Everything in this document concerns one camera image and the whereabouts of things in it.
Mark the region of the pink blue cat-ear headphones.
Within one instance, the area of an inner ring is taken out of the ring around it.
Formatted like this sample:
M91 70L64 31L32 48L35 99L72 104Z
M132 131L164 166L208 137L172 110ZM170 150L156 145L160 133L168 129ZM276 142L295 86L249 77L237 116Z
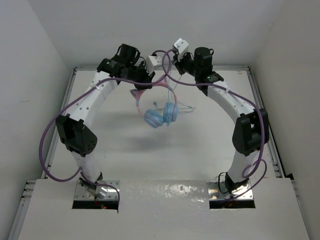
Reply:
M163 124L166 124L167 126L170 125L170 123L175 122L178 117L178 99L177 96L173 90L172 87L168 84L167 79L160 81L159 83L156 83L154 85L155 87L163 87L166 88L169 92L173 94L173 100L174 102L167 102L163 109L163 114L159 114L155 110L148 109L146 112L142 112L140 109L140 98L143 95L143 93L146 91L146 89L138 90L138 89L131 89L130 94L135 99L135 106L137 109L137 112L139 115L144 119L144 121L151 126L152 128L158 128L161 127Z

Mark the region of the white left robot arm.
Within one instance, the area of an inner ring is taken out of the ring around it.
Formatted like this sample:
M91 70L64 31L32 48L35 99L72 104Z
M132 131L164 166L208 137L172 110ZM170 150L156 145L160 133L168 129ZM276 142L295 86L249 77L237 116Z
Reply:
M60 141L71 152L77 167L91 184L102 178L93 154L98 138L90 129L96 113L121 79L142 83L144 88L150 88L155 67L161 62L152 55L137 63L140 57L137 48L122 44L112 58L104 58L98 65L88 88L89 93L55 120Z

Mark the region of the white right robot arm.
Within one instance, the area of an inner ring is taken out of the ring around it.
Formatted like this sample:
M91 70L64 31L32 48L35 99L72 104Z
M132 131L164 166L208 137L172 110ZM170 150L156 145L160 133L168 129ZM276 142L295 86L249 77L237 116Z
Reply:
M179 74L193 76L198 89L215 101L234 122L232 144L235 153L224 179L224 186L230 194L248 183L263 160L264 146L270 138L268 113L230 90L225 79L213 70L213 49L198 47L190 53L188 47L178 44L173 53L172 63Z

